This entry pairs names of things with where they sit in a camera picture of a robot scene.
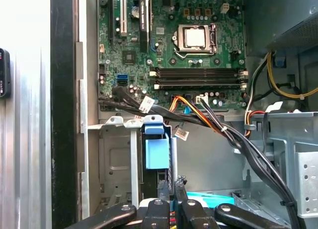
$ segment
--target chip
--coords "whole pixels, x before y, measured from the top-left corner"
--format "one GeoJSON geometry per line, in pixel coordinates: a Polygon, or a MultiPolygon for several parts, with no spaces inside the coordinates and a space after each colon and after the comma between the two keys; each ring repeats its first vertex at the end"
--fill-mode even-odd
{"type": "Polygon", "coordinates": [[[183,10],[183,15],[184,15],[184,16],[190,15],[190,10],[189,10],[188,8],[184,8],[184,10],[183,10]]]}
{"type": "Polygon", "coordinates": [[[123,51],[123,64],[133,65],[136,63],[136,52],[131,50],[123,51]]]}
{"type": "Polygon", "coordinates": [[[162,0],[162,6],[171,6],[171,0],[162,0]]]}
{"type": "Polygon", "coordinates": [[[205,15],[206,16],[211,16],[212,15],[211,9],[205,9],[205,15]]]}
{"type": "Polygon", "coordinates": [[[201,15],[200,9],[195,9],[195,10],[194,10],[194,15],[195,15],[195,16],[200,16],[200,15],[201,15]]]}

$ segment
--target cable label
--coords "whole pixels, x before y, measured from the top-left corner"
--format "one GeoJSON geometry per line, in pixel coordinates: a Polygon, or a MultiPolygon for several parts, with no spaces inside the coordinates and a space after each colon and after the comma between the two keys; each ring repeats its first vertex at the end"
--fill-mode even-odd
{"type": "Polygon", "coordinates": [[[174,136],[178,137],[179,139],[182,139],[183,141],[186,141],[188,138],[189,132],[185,131],[182,128],[178,128],[175,132],[174,136]]]}
{"type": "Polygon", "coordinates": [[[155,100],[153,100],[152,98],[148,96],[145,96],[143,102],[140,104],[139,110],[143,113],[148,113],[154,103],[155,103],[155,100]]]}

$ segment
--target pcie slot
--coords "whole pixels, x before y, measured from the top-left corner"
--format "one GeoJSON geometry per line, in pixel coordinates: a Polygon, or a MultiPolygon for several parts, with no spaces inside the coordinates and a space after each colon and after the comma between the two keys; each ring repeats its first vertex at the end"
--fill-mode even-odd
{"type": "Polygon", "coordinates": [[[139,0],[140,51],[147,53],[150,41],[150,0],[139,0]]]}
{"type": "Polygon", "coordinates": [[[108,0],[108,40],[114,44],[114,0],[108,0]]]}
{"type": "Polygon", "coordinates": [[[127,37],[127,0],[120,0],[120,35],[127,37]]]}

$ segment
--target ram slot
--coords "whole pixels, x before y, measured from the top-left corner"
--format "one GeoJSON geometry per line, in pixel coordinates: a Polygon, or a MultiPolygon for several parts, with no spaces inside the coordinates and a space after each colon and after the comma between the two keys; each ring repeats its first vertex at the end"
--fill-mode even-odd
{"type": "Polygon", "coordinates": [[[120,0],[120,35],[127,37],[127,0],[120,0]]]}
{"type": "Polygon", "coordinates": [[[229,78],[239,76],[236,69],[162,69],[151,68],[157,78],[229,78]]]}
{"type": "Polygon", "coordinates": [[[160,79],[154,85],[155,90],[159,89],[202,89],[202,88],[240,88],[241,81],[238,79],[185,79],[185,80],[165,80],[160,79]]]}
{"type": "Polygon", "coordinates": [[[114,44],[114,0],[108,0],[108,40],[114,44]]]}

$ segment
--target white label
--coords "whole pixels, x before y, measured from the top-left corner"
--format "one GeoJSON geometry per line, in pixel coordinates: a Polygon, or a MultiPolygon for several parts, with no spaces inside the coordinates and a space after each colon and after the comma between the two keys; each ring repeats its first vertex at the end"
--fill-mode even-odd
{"type": "Polygon", "coordinates": [[[188,138],[189,132],[185,131],[181,128],[178,128],[174,136],[177,136],[179,139],[182,139],[183,141],[186,141],[188,138]]]}
{"type": "Polygon", "coordinates": [[[137,115],[135,115],[135,117],[134,117],[135,119],[137,119],[137,120],[143,120],[144,119],[144,117],[143,116],[137,116],[137,115]]]}
{"type": "Polygon", "coordinates": [[[143,102],[141,103],[139,110],[144,113],[148,113],[150,109],[152,108],[153,104],[155,103],[155,100],[152,98],[145,96],[143,102]]]}

